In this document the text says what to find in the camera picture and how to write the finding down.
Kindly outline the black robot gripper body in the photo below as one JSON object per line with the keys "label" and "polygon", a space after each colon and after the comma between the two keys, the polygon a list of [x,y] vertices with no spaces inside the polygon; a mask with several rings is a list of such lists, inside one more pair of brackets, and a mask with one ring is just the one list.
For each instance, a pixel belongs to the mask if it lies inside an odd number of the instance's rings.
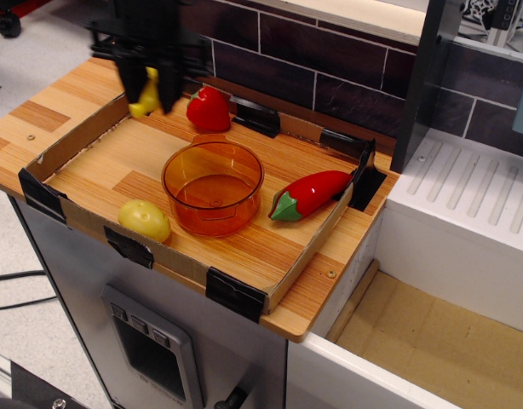
{"label": "black robot gripper body", "polygon": [[111,60],[123,77],[142,77],[147,67],[180,76],[210,74],[210,47],[181,23],[190,1],[111,1],[108,15],[88,20],[96,58]]}

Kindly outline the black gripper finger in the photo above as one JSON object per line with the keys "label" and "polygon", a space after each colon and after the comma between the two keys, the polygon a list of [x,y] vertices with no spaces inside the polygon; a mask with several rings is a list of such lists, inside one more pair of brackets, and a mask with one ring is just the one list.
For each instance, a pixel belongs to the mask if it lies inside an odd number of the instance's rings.
{"label": "black gripper finger", "polygon": [[146,68],[141,63],[123,58],[116,60],[116,66],[129,103],[136,103],[147,82]]}
{"label": "black gripper finger", "polygon": [[181,98],[183,72],[176,63],[162,64],[158,69],[158,93],[165,114],[172,111],[174,104]]}

